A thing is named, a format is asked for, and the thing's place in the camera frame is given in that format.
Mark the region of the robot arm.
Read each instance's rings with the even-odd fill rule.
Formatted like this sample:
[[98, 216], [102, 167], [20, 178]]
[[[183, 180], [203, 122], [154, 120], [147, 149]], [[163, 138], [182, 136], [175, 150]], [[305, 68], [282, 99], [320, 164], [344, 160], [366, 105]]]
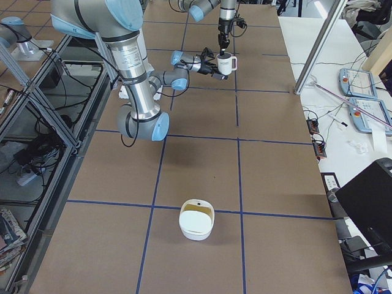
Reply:
[[100, 36], [115, 60], [114, 69], [122, 79], [129, 103], [118, 112], [118, 129], [133, 139], [162, 141], [170, 118], [154, 100], [160, 87], [187, 88], [188, 74], [195, 71], [223, 80], [220, 68], [199, 56], [180, 51], [172, 54], [171, 71], [149, 68], [141, 35], [143, 11], [140, 1], [52, 1], [53, 27], [83, 39]]
[[235, 0], [182, 0], [177, 1], [181, 12], [189, 12], [194, 21], [202, 21], [214, 8], [220, 6], [218, 20], [218, 44], [220, 55], [224, 55], [230, 45], [229, 33], [236, 16]]

